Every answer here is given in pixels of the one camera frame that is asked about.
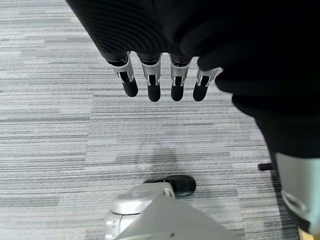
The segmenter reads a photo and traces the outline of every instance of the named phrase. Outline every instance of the floor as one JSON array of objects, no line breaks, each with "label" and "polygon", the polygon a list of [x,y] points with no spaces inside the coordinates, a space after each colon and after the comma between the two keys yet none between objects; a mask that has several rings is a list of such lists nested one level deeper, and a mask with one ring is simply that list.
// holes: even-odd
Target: floor
[{"label": "floor", "polygon": [[182,101],[162,56],[159,102],[125,95],[63,0],[0,2],[0,238],[103,240],[115,195],[189,174],[182,199],[246,240],[297,240],[254,121],[213,84],[202,102],[192,61]]}]

